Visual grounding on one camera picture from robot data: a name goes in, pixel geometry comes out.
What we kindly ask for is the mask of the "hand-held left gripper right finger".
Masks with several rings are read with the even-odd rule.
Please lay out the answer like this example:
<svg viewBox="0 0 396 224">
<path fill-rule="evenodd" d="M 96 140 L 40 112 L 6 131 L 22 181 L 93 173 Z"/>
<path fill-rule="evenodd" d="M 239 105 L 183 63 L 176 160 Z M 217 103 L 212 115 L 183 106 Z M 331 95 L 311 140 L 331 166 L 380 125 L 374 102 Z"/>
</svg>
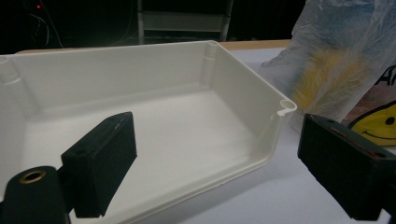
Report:
<svg viewBox="0 0 396 224">
<path fill-rule="evenodd" d="M 396 155 L 318 115 L 306 114 L 298 158 L 355 220 L 396 221 Z"/>
</svg>

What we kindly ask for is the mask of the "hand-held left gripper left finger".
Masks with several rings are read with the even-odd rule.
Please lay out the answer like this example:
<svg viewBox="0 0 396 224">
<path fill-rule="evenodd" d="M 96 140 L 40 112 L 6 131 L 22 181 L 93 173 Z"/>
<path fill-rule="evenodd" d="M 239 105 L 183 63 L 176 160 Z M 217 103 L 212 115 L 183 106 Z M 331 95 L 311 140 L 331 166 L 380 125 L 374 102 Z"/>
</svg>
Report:
<svg viewBox="0 0 396 224">
<path fill-rule="evenodd" d="M 104 216 L 136 157 L 133 114 L 101 121 L 61 156 L 66 208 L 78 218 Z"/>
</svg>

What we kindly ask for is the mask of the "brown box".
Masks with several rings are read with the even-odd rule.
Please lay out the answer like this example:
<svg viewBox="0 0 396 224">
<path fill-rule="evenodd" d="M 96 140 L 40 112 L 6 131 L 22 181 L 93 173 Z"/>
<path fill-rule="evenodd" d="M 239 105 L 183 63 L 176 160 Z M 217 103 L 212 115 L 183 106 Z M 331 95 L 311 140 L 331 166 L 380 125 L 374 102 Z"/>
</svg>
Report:
<svg viewBox="0 0 396 224">
<path fill-rule="evenodd" d="M 359 116 L 395 100 L 396 84 L 389 86 L 385 82 L 376 84 L 362 96 L 362 98 L 342 120 L 342 123 L 348 126 Z"/>
</svg>

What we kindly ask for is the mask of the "white plastic tray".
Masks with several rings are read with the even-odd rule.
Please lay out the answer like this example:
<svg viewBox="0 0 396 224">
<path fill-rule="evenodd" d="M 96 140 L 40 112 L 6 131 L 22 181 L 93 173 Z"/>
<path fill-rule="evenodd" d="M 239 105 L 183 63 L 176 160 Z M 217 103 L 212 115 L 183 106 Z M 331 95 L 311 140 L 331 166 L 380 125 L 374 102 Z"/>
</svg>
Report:
<svg viewBox="0 0 396 224">
<path fill-rule="evenodd" d="M 106 214 L 75 224 L 133 223 L 266 164 L 294 110 L 214 41 L 1 55 L 0 194 L 131 112 L 136 159 Z"/>
</svg>

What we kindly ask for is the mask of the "clear plastic bag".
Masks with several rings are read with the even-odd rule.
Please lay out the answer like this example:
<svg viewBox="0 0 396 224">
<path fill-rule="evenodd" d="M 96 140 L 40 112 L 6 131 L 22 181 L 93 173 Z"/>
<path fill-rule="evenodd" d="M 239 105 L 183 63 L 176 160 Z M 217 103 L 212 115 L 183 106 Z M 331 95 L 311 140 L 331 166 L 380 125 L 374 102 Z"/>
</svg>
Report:
<svg viewBox="0 0 396 224">
<path fill-rule="evenodd" d="M 396 84 L 396 0 L 375 0 L 375 12 L 369 30 L 358 39 L 348 42 L 331 41 L 318 35 L 313 19 L 316 12 L 314 2 L 305 1 L 289 45 L 274 59 L 263 63 L 260 74 L 291 100 L 306 63 L 319 50 L 347 50 L 360 55 L 370 66 L 371 75 L 348 95 L 342 105 L 332 104 L 324 112 L 303 112 L 292 100 L 297 105 L 297 112 L 291 120 L 296 130 L 302 128 L 306 114 L 320 115 L 342 123 L 349 111 L 374 85 L 381 82 L 388 86 Z M 347 127 L 381 147 L 396 149 L 396 100 L 359 116 Z"/>
</svg>

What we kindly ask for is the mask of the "white metal desk frame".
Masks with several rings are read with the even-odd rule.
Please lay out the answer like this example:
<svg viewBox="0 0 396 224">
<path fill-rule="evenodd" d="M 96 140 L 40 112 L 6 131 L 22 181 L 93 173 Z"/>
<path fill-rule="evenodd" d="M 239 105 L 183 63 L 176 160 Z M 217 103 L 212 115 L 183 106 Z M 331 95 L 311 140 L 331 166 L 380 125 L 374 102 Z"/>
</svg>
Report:
<svg viewBox="0 0 396 224">
<path fill-rule="evenodd" d="M 137 0 L 138 44 L 145 44 L 145 32 L 196 32 L 218 33 L 219 41 L 225 41 L 233 10 L 233 0 L 225 0 L 220 14 L 152 11 L 144 9 L 144 0 Z"/>
</svg>

